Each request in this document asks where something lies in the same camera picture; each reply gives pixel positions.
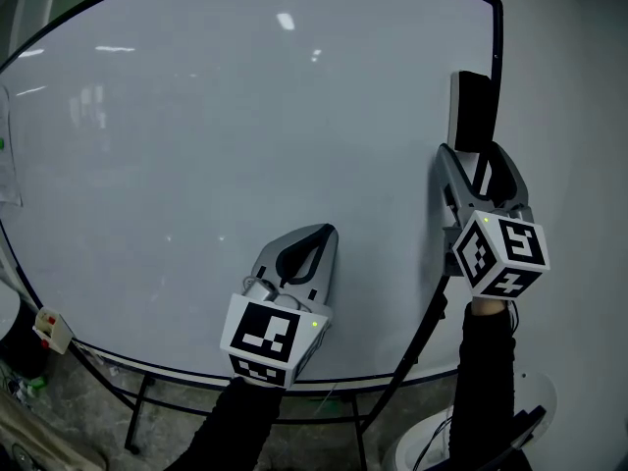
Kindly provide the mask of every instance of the metal leg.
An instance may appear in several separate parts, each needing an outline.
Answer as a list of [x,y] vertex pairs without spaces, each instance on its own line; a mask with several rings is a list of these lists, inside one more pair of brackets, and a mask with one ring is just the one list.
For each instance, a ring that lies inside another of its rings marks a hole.
[[430,301],[430,305],[428,306],[428,310],[426,311],[425,316],[423,316],[423,320],[419,325],[419,329],[416,331],[416,334],[414,334],[412,342],[403,354],[401,361],[399,361],[396,370],[394,370],[394,374],[392,374],[391,383],[388,384],[388,386],[378,399],[377,403],[366,417],[366,420],[362,423],[362,426],[360,427],[360,432],[362,434],[364,434],[364,432],[384,409],[386,404],[391,400],[394,392],[403,382],[403,379],[405,379],[405,376],[412,368],[414,361],[417,357],[419,357],[419,354],[421,354],[421,352],[425,348],[425,344],[432,336],[434,329],[439,324],[441,316],[443,316],[445,308],[447,307],[445,288],[448,281],[449,276],[441,276],[439,285],[434,292],[434,296],[432,296],[432,300]]
[[146,388],[148,386],[152,386],[154,383],[155,382],[153,379],[151,379],[147,375],[144,375],[144,378],[141,381],[141,386],[139,387],[139,393],[137,394],[137,401],[135,402],[135,406],[133,407],[133,414],[131,416],[131,422],[129,423],[129,430],[127,431],[127,439],[125,440],[125,449],[133,455],[139,454],[139,448],[133,444],[133,436],[135,435],[135,426],[137,426],[139,409],[141,408],[141,403],[144,400]]
[[355,417],[355,436],[357,437],[357,447],[360,452],[360,469],[361,471],[367,471],[366,454],[364,453],[364,440],[362,439],[362,433],[360,432],[360,412],[357,409],[355,394],[351,397],[351,406],[353,407],[353,417]]
[[70,342],[68,345],[68,349],[75,356],[78,362],[84,366],[87,371],[94,376],[94,378],[104,386],[104,388],[109,391],[112,395],[114,395],[117,399],[119,399],[125,406],[130,408],[131,410],[135,410],[135,404],[130,401],[126,396],[120,394],[116,391],[116,388],[109,382],[105,377],[92,365],[89,360],[85,357],[85,355],[80,352],[79,348],[74,342]]

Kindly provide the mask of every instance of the wall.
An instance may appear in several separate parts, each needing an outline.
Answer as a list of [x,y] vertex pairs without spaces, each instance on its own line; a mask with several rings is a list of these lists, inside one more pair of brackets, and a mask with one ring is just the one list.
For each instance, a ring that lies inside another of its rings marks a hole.
[[552,272],[519,305],[517,364],[558,411],[535,469],[614,469],[628,450],[628,0],[502,0],[496,141],[546,227]]
[[0,64],[9,57],[13,19],[19,0],[0,0]]

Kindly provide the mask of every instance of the black metal stand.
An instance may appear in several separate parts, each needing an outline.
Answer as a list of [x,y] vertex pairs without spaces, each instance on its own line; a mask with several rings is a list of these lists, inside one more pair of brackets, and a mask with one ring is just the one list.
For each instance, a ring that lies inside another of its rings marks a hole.
[[135,405],[133,406],[133,414],[131,416],[131,421],[129,422],[129,429],[127,430],[127,438],[125,439],[125,449],[128,450],[133,455],[139,454],[139,448],[137,445],[133,444],[133,437],[135,436],[135,427],[137,426],[137,417],[139,417],[139,409],[141,408],[141,404],[144,401],[144,395],[146,393],[146,388],[148,386],[152,386],[155,384],[154,379],[144,375],[144,378],[141,381],[141,386],[139,387],[139,393],[137,394],[137,400]]
[[364,453],[364,440],[362,439],[362,432],[360,431],[360,413],[357,408],[357,399],[355,394],[351,396],[351,407],[353,408],[353,417],[355,417],[355,437],[357,438],[357,448],[360,452],[360,469],[367,471],[366,468],[366,454]]
[[70,345],[68,345],[68,350],[74,355],[74,357],[78,360],[78,362],[85,367],[85,369],[94,376],[94,378],[100,383],[102,384],[105,388],[107,388],[107,391],[109,391],[109,393],[111,393],[112,395],[114,395],[117,399],[119,399],[123,405],[127,406],[128,408],[130,408],[131,410],[135,409],[135,404],[132,401],[129,401],[129,399],[120,394],[119,392],[113,390],[113,389],[109,389],[108,386],[111,386],[111,383],[105,379],[105,377],[96,369],[96,367],[94,367],[94,365],[92,365],[89,360],[84,356],[84,354],[82,352],[79,351],[79,348],[77,347],[77,345],[74,342],[70,342]]

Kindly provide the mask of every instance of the cable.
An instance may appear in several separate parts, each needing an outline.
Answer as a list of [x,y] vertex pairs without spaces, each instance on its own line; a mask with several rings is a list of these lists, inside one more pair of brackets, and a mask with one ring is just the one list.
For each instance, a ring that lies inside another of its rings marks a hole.
[[[255,283],[256,281],[259,281],[261,283],[263,283],[265,286],[269,286],[273,289],[273,291],[275,290],[275,287],[268,281],[266,280],[262,280],[259,278],[256,278],[254,276],[246,276],[243,280],[242,280],[242,287],[244,288],[244,292],[246,292],[252,285],[253,283]],[[296,302],[297,308],[296,310],[303,310],[305,309],[307,312],[312,312],[312,309],[310,309],[307,305],[305,305],[304,303],[301,303],[299,300],[297,300],[296,298],[292,297],[292,299]],[[273,303],[274,300],[267,300],[269,303]]]
[[519,309],[517,309],[517,304],[514,303],[514,300],[510,300],[509,303],[512,306],[512,310],[514,311],[514,315],[510,315],[512,333],[514,334],[517,331],[517,328],[519,328]]
[[439,427],[436,429],[436,431],[434,432],[434,434],[432,435],[432,437],[428,441],[428,444],[425,445],[425,448],[423,448],[423,450],[421,450],[421,453],[419,454],[419,457],[416,459],[416,462],[414,463],[414,467],[412,468],[412,471],[417,471],[417,469],[419,469],[419,464],[421,463],[421,460],[423,460],[423,457],[425,457],[425,454],[430,449],[430,445],[436,439],[436,436],[438,436],[441,433],[441,431],[444,428],[447,427],[447,424],[449,424],[449,422],[451,422],[451,417],[448,417],[443,422],[441,422]]
[[[451,410],[453,409],[454,401],[455,401],[455,390],[451,394],[451,401],[449,402],[449,407],[447,408],[447,412],[445,412],[445,419],[450,419],[452,417],[452,415],[450,414],[451,414]],[[445,434],[445,431],[443,431],[443,454],[445,454],[446,445],[447,445],[446,434]]]

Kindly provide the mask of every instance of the eraser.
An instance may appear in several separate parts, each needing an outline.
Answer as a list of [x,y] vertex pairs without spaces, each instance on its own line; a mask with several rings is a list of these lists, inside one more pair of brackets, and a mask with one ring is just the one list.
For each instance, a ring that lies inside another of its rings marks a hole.
[[473,72],[451,75],[447,144],[460,152],[481,152],[493,140],[497,117],[496,88]]

